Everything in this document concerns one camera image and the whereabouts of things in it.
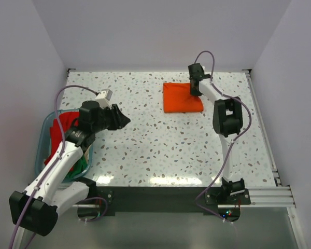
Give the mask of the orange t shirt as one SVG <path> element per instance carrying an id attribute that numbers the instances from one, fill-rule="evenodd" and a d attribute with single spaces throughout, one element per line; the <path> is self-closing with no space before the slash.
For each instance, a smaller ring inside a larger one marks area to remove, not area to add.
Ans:
<path id="1" fill-rule="evenodd" d="M 204 110 L 198 96 L 190 94 L 189 83 L 163 84 L 163 110 L 165 113 L 197 113 Z"/>

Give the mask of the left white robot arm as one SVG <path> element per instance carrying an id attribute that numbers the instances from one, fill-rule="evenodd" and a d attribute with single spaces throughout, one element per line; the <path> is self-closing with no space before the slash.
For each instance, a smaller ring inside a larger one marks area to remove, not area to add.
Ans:
<path id="1" fill-rule="evenodd" d="M 74 204 L 92 203 L 97 199 L 96 183 L 81 177 L 62 192 L 58 187 L 73 167 L 94 143 L 103 130 L 123 129 L 130 119 L 117 104 L 101 107 L 97 101 L 85 101 L 71 127 L 65 132 L 42 172 L 22 192 L 9 197 L 12 222 L 38 235 L 46 236 L 54 228 L 60 215 Z"/>

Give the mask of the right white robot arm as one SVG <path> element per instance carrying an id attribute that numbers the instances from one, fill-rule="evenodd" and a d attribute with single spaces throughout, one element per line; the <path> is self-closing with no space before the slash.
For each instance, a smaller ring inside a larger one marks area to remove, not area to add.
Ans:
<path id="1" fill-rule="evenodd" d="M 213 104 L 213 129 L 219 136 L 223 166 L 220 170 L 221 187 L 216 198 L 227 204 L 238 199 L 245 190 L 245 183 L 240 169 L 239 153 L 234 150 L 242 134 L 243 114 L 239 98 L 222 93 L 213 83 L 211 74 L 206 74 L 199 63 L 188 66 L 190 94 L 205 95 Z"/>

